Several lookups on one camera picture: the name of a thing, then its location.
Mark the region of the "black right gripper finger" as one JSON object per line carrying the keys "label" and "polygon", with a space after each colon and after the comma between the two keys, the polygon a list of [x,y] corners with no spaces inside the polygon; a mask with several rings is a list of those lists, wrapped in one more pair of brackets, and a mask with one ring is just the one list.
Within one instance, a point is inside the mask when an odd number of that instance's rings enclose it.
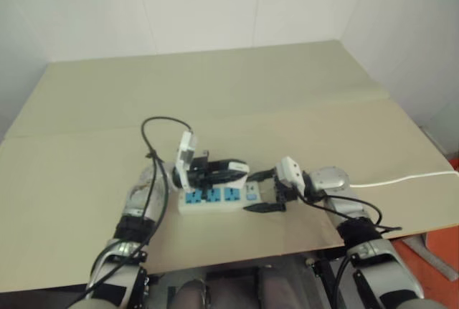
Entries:
{"label": "black right gripper finger", "polygon": [[265,181],[267,179],[272,179],[276,175],[275,168],[271,168],[265,171],[258,171],[250,174],[250,181]]}
{"label": "black right gripper finger", "polygon": [[270,213],[270,212],[284,212],[286,211],[286,205],[282,203],[267,203],[261,202],[256,204],[251,204],[243,208],[245,211],[251,211],[255,213]]}

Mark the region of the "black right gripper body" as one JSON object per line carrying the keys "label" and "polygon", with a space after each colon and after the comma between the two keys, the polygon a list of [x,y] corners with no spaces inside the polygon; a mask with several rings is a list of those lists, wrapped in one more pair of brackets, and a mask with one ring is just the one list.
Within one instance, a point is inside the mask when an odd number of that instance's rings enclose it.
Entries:
{"label": "black right gripper body", "polygon": [[281,170],[274,168],[273,180],[276,201],[278,203],[287,203],[295,201],[298,198],[296,189]]}

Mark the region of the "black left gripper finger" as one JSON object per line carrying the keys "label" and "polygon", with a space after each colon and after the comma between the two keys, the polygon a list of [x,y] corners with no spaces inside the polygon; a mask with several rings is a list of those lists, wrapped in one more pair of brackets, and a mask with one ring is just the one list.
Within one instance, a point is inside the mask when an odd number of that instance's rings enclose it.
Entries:
{"label": "black left gripper finger", "polygon": [[211,172],[236,171],[240,173],[247,173],[248,165],[242,160],[229,158],[209,162],[209,170]]}
{"label": "black left gripper finger", "polygon": [[207,176],[207,183],[214,184],[227,184],[233,181],[239,181],[247,175],[247,172],[236,170],[224,170],[211,173]]}

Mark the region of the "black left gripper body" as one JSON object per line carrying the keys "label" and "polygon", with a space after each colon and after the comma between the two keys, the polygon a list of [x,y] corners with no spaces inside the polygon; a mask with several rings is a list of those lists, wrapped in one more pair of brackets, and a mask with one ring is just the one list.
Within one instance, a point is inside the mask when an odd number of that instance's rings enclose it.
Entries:
{"label": "black left gripper body", "polygon": [[194,189],[204,189],[217,183],[219,163],[209,160],[209,151],[204,150],[202,154],[191,161],[190,169],[187,171],[189,184]]}

